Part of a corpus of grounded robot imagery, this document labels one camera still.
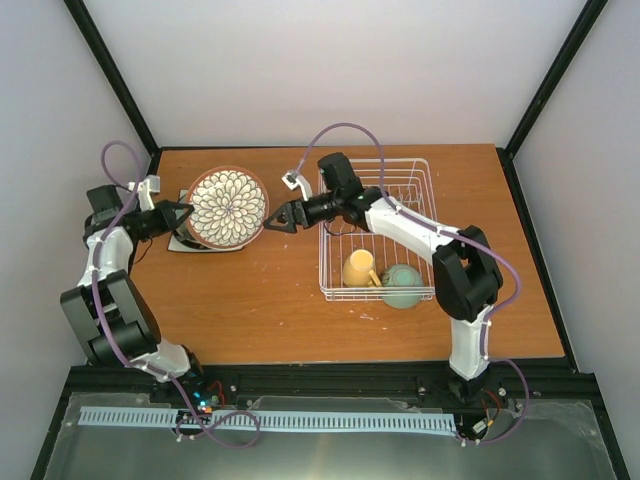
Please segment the yellow ceramic mug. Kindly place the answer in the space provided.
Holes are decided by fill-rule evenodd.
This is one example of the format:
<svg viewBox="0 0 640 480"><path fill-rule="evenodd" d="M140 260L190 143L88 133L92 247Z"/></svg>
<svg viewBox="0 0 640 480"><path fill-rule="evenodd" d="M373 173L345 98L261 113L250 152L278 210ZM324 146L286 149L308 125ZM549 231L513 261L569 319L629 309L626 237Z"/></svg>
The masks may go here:
<svg viewBox="0 0 640 480"><path fill-rule="evenodd" d="M349 255L342 267L342 283L349 288L382 286L370 251L358 249Z"/></svg>

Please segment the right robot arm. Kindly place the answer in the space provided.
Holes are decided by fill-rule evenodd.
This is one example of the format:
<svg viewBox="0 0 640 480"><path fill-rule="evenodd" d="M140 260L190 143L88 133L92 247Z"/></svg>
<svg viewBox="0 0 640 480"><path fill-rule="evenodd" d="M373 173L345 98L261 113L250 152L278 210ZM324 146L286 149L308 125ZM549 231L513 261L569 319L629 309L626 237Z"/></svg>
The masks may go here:
<svg viewBox="0 0 640 480"><path fill-rule="evenodd" d="M490 315L503 285L484 232L443 225L404 207L381 187L364 186L342 153L325 156L317 165L325 192L313 195L300 174L286 173L284 183L303 196L282 204L264 228L294 234L341 218L424 259L433 270L436 301L451 320L447 388L460 402L469 402L487 380Z"/></svg>

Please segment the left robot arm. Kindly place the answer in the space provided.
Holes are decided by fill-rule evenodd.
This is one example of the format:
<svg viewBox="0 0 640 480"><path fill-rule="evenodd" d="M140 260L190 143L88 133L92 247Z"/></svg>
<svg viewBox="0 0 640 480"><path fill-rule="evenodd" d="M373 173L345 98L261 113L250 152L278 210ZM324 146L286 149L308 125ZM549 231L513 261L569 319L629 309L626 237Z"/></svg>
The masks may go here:
<svg viewBox="0 0 640 480"><path fill-rule="evenodd" d="M133 210L114 185L87 192L92 214L85 220L88 249L78 285L60 295L61 308L89 363L146 372L186 402L201 400L208 378L196 355L162 337L154 314L130 277L137 246L182 226L194 207L162 200Z"/></svg>

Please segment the floral patterned plate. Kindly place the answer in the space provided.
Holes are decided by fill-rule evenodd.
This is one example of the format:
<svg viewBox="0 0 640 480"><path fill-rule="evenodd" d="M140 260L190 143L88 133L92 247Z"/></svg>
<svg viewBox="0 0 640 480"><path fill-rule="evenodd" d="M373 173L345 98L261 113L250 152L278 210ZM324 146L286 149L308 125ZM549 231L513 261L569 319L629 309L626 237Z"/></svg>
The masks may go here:
<svg viewBox="0 0 640 480"><path fill-rule="evenodd" d="M186 194L193 212L186 228L194 240L212 250L242 249L262 231L268 214L266 187L241 167L216 167L201 174Z"/></svg>

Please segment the white wire dish rack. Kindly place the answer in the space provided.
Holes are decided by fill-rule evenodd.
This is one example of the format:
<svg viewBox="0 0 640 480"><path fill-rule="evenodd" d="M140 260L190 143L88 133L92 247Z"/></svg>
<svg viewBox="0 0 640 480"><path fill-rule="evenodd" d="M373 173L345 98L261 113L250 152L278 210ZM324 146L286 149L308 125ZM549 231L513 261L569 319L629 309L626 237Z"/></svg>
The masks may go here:
<svg viewBox="0 0 640 480"><path fill-rule="evenodd" d="M383 186L384 190L403 207L431 219L437 219L431 170L424 158L391 158L385 161L384 180L379 180L378 159L353 159L354 172L364 187ZM375 260L376 273L388 267L407 264L422 276L424 286L421 301L435 298L434 274L427 254L430 249L419 247L416 241L407 245L397 233L390 236L357 229L341 218L319 227L319 286L328 301L383 301L384 287L349 288L342 283L342 267L349 255L358 249L370 251Z"/></svg>

